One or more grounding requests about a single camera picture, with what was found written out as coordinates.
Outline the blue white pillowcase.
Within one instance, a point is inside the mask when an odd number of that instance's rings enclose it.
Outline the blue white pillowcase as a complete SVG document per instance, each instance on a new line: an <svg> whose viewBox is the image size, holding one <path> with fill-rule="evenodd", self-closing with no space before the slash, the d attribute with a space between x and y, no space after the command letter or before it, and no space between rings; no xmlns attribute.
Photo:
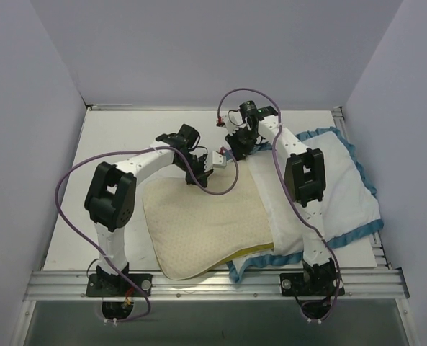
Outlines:
<svg viewBox="0 0 427 346"><path fill-rule="evenodd" d="M356 157L355 147L334 127L297 134L310 148L319 148L325 159L326 189L322 217L331 249L346 247L384 227L379 212L377 189ZM273 250L248 254L228 263L229 278L242 281L250 267L296 265L303 258L302 231L306 226L295 215L277 177L271 147L257 149L245 163L251 172L268 214Z"/></svg>

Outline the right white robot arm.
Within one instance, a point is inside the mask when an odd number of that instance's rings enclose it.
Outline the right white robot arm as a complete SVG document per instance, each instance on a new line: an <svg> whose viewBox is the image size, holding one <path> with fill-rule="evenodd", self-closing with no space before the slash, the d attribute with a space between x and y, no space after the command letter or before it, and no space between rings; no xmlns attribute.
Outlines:
<svg viewBox="0 0 427 346"><path fill-rule="evenodd" d="M234 115L223 116L225 140L236 159L251 155L258 138L271 144L277 176L296 216L306 226L302 232L304 290L317 295L336 279L332 251L327 248L322 217L326 188L325 160L319 148L303 144L281 122L272 106L257 108L242 103Z"/></svg>

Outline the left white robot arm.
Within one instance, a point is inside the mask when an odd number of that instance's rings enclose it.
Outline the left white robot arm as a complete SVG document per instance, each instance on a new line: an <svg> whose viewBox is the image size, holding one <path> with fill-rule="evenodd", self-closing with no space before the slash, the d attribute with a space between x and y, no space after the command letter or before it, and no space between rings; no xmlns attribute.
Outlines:
<svg viewBox="0 0 427 346"><path fill-rule="evenodd" d="M183 124L176 133L156 137L144 154L116 164L102 162L96 167L84 207L94 222L98 245L104 251L99 256L96 273L111 296L121 296L128 288L128 278L124 275L129 271L124 229L135 209L138 184L173 164L186 173L187 183L199 182L206 187L214 165L225 163L219 154L193 154L198 139L198 131Z"/></svg>

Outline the cream yellow pillow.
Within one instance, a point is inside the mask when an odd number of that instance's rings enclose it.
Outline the cream yellow pillow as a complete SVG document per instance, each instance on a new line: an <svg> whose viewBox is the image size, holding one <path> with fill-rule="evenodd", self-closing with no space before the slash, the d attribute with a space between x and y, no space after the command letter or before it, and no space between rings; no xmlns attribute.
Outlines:
<svg viewBox="0 0 427 346"><path fill-rule="evenodd" d="M182 178L166 177L143 189L148 233L169 279L190 279L273 247L268 216L246 162L215 171L208 187L212 195Z"/></svg>

